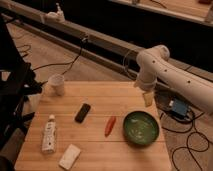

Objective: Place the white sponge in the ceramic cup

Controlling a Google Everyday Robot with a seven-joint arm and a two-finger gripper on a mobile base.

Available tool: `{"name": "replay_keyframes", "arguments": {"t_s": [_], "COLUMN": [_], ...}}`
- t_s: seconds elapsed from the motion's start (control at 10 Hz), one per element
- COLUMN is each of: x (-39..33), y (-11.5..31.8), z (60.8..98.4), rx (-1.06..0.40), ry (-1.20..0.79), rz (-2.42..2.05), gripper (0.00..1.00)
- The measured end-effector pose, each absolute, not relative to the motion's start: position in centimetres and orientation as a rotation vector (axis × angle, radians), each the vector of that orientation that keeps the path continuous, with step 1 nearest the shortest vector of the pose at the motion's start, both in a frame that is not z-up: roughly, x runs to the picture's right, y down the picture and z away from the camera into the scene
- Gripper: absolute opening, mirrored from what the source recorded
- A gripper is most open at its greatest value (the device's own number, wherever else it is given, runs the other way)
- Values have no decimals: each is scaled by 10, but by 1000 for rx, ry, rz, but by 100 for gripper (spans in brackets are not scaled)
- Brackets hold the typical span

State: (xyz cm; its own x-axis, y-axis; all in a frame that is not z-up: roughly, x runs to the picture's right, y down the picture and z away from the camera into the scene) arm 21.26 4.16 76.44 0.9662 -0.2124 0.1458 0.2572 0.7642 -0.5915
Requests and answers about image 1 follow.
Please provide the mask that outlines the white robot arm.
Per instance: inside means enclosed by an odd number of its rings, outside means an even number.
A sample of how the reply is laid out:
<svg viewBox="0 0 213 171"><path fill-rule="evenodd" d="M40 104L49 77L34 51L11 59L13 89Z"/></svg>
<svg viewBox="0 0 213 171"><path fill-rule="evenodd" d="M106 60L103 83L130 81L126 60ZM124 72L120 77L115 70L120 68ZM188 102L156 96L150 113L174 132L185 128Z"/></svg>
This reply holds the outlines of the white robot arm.
<svg viewBox="0 0 213 171"><path fill-rule="evenodd" d="M136 56L140 67L136 85L151 91L160 78L200 110L213 114L213 83L173 66L169 57L170 51L164 45L141 50Z"/></svg>

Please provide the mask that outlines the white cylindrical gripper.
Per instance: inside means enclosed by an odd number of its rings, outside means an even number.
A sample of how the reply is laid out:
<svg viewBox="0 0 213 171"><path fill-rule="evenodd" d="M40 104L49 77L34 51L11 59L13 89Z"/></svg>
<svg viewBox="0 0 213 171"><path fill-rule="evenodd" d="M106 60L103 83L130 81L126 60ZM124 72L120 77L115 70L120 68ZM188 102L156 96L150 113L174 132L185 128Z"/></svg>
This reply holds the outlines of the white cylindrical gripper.
<svg viewBox="0 0 213 171"><path fill-rule="evenodd" d="M134 86L139 87L143 91L150 91L145 92L143 94L145 106L149 107L152 105L154 100L154 92L152 91L157 83L157 77L152 75L149 72L140 71L136 77L136 81Z"/></svg>

